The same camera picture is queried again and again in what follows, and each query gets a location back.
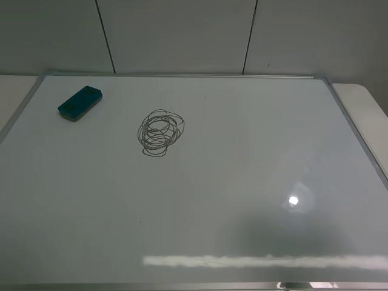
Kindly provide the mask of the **black marker scribble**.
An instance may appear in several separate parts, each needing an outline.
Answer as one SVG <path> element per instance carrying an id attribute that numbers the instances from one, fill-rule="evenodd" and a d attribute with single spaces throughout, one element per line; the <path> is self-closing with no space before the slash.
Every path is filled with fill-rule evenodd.
<path id="1" fill-rule="evenodd" d="M 142 121 L 137 132 L 142 153 L 150 157 L 163 157 L 167 149 L 181 137 L 185 120 L 178 114 L 156 109 Z"/>

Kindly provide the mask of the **white aluminium-framed whiteboard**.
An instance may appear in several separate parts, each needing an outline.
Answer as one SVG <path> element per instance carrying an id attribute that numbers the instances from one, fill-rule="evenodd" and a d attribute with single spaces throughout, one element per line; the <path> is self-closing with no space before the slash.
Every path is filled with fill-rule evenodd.
<path id="1" fill-rule="evenodd" d="M 156 109 L 185 120 L 159 158 Z M 1 133 L 1 289 L 288 281 L 387 284 L 387 176 L 325 79 L 48 74 Z"/>

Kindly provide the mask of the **blue whiteboard eraser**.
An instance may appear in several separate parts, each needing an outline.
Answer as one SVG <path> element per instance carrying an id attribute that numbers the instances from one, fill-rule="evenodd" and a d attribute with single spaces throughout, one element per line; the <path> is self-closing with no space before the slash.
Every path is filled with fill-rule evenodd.
<path id="1" fill-rule="evenodd" d="M 58 107 L 59 114 L 66 120 L 76 122 L 102 100 L 102 91 L 85 86 Z"/>

